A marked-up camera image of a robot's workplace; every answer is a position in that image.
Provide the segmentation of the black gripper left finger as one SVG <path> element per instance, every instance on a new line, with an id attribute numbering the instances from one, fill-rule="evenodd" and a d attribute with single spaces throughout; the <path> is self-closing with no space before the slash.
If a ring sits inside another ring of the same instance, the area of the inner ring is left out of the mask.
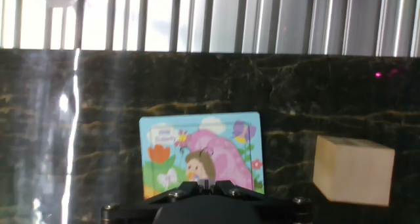
<path id="1" fill-rule="evenodd" d="M 169 191 L 169 198 L 182 200 L 192 196 L 203 194 L 206 188 L 206 180 L 185 181 L 178 188 Z"/>

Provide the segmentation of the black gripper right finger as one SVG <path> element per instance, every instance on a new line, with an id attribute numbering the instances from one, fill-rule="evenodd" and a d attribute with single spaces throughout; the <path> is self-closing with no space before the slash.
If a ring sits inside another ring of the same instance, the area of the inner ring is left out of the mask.
<path id="1" fill-rule="evenodd" d="M 216 181 L 214 184 L 209 186 L 209 190 L 211 194 L 217 194 L 221 196 L 228 196 L 233 198 L 238 198 L 245 194 L 245 191 L 233 184 L 233 182 L 225 180 L 225 181 Z"/>

